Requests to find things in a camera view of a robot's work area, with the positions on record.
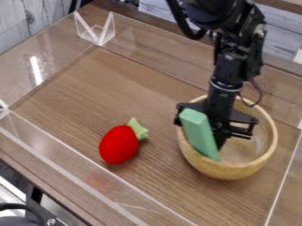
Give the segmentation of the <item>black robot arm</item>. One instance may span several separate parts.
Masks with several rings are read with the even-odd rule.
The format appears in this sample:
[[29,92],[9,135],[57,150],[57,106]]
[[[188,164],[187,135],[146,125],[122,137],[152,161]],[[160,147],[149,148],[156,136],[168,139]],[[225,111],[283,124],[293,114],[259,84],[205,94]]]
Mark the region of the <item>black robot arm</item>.
[[216,145],[231,137],[249,139],[257,119],[235,109],[245,82],[252,83],[263,66],[265,17],[251,0],[165,0],[176,24],[191,40],[208,31],[216,34],[207,97],[180,103],[207,115]]

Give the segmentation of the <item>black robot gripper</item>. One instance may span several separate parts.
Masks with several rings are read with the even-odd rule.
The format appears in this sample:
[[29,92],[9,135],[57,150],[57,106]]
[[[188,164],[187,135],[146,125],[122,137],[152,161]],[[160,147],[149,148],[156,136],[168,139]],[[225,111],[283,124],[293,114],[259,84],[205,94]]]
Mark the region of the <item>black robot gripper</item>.
[[179,114],[184,109],[193,109],[197,112],[207,114],[217,149],[223,147],[227,139],[231,137],[251,139],[255,125],[259,122],[256,117],[243,113],[235,108],[231,108],[227,111],[219,110],[216,113],[209,114],[205,111],[205,101],[180,102],[176,105],[176,116],[173,122],[176,125],[181,124]]

